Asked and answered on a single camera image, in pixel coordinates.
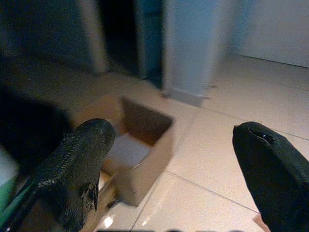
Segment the white cabinet panel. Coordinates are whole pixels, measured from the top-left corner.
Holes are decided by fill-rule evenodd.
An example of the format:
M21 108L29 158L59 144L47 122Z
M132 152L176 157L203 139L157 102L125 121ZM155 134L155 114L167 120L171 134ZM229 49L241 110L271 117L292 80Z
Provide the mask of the white cabinet panel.
M234 0L164 0L163 94L200 107L227 52Z

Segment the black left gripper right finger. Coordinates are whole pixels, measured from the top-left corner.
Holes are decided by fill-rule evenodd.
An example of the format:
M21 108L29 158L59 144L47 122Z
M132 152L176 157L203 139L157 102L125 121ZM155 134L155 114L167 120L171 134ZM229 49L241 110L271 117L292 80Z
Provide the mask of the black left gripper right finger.
M233 128L233 149L271 232L309 232L309 161L286 137L257 123Z

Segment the small cardboard scrap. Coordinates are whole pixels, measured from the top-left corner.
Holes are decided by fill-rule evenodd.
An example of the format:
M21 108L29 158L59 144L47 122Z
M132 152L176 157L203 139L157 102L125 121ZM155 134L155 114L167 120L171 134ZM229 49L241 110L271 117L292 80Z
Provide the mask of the small cardboard scrap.
M263 222L260 214L255 215L253 218L254 223L256 223L264 232L270 232L268 226Z

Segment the white paper sheet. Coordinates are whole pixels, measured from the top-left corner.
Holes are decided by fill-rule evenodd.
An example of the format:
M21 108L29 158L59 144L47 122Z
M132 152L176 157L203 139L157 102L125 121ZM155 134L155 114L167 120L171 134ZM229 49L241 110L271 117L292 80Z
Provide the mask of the white paper sheet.
M119 169L132 169L148 155L151 147L130 136L128 133L116 137L114 144L104 159L103 169L114 173Z

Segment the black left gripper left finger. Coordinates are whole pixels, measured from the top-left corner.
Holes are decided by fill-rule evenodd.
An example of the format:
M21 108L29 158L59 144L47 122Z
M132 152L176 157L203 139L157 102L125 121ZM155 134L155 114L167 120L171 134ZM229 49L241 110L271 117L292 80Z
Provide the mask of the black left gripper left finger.
M113 125L94 118L69 133L31 178L38 196L56 206L66 232L79 232L91 207L98 206L99 173L115 141Z

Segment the open brown cardboard box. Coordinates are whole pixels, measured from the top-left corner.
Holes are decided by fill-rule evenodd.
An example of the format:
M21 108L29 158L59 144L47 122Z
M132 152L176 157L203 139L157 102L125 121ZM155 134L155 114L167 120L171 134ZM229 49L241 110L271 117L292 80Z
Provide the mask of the open brown cardboard box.
M77 114L73 124L78 127L93 118L109 121L115 129L115 138L128 133L151 147L148 155L132 169L108 173L102 165L104 184L99 190L106 193L112 189L120 200L138 206L171 160L174 118L128 97L109 95Z

